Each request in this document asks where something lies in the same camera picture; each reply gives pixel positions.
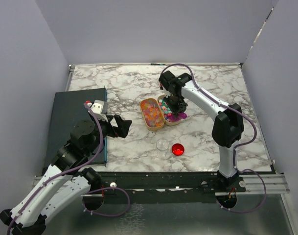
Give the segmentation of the purple plastic scoop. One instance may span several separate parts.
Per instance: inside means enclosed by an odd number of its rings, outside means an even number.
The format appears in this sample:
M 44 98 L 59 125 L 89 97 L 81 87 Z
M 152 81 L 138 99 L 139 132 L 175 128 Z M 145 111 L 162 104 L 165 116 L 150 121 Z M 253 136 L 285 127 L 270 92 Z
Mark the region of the purple plastic scoop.
M 186 119 L 186 118 L 187 118 L 186 113 L 178 113 L 178 114 L 171 113 L 171 114 L 168 114 L 165 119 L 168 122 L 178 122 L 178 121 L 181 121 L 182 119 Z

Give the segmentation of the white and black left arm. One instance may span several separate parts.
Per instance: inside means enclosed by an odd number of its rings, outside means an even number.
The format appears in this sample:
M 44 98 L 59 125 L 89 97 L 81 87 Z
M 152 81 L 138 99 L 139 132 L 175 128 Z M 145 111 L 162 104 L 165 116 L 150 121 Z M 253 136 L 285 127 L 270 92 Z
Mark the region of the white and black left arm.
M 70 139 L 61 147 L 41 180 L 26 198 L 12 209 L 3 210 L 0 220 L 9 235 L 41 235 L 46 225 L 75 198 L 105 190 L 101 176 L 89 165 L 103 150 L 106 137 L 125 138 L 131 120 L 119 115 L 76 123 Z

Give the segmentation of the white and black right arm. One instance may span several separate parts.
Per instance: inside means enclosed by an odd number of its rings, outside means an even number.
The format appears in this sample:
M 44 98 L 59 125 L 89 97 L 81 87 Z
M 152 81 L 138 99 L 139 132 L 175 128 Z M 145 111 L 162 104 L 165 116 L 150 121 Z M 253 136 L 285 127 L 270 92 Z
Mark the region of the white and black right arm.
M 175 76 L 164 71 L 159 77 L 160 89 L 165 93 L 165 103 L 174 117 L 186 111 L 189 100 L 208 114 L 214 121 L 212 138 L 219 145 L 220 164 L 217 172 L 217 187 L 229 191 L 239 177 L 235 169 L 233 148 L 244 131 L 241 107 L 229 105 L 198 86 L 188 73 Z

